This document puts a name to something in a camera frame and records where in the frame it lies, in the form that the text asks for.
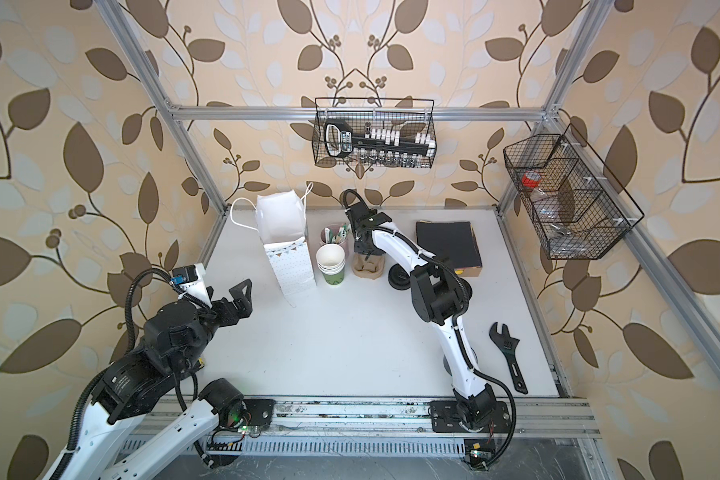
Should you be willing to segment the white paper gift bag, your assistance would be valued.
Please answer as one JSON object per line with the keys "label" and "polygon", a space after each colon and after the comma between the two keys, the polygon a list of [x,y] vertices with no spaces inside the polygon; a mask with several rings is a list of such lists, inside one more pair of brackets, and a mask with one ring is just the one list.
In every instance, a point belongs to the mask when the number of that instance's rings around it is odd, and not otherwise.
{"label": "white paper gift bag", "polygon": [[[311,188],[312,185],[309,185],[303,195],[288,190],[258,195],[256,201],[238,198],[230,205],[230,221],[258,234],[279,288],[292,307],[296,307],[316,287],[307,242],[306,200]],[[252,207],[252,224],[235,219],[234,211],[239,202],[246,202]]]}

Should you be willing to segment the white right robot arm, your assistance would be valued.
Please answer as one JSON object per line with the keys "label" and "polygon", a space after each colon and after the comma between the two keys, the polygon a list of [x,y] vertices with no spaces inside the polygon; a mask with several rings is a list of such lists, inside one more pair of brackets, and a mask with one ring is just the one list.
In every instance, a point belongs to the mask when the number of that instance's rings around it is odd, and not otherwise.
{"label": "white right robot arm", "polygon": [[507,435],[512,436],[517,421],[513,394],[503,382],[478,369],[465,333],[463,316],[470,301],[465,281],[443,259],[401,233],[387,214],[369,207],[356,191],[344,191],[341,204],[355,252],[386,254],[408,275],[412,306],[437,332],[449,365],[460,424],[468,431],[483,431],[495,424],[491,416],[503,414],[501,408],[506,406]]}

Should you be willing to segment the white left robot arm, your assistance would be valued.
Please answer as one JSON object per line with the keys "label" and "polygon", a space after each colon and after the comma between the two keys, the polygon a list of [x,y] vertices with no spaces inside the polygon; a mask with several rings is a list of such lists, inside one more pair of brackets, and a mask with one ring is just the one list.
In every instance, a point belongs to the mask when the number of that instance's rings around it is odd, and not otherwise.
{"label": "white left robot arm", "polygon": [[[226,379],[195,385],[185,400],[181,383],[195,380],[201,356],[216,332],[253,312],[252,283],[245,279],[214,299],[200,264],[171,271],[150,267],[131,281],[125,297],[127,347],[124,355],[99,372],[76,402],[66,447],[46,473],[48,479],[151,479],[189,447],[213,467],[200,441],[218,431],[245,435],[253,414],[243,394]],[[146,277],[176,293],[136,334],[133,304]],[[125,440],[166,394],[174,393],[178,417],[122,461],[115,458]]]}

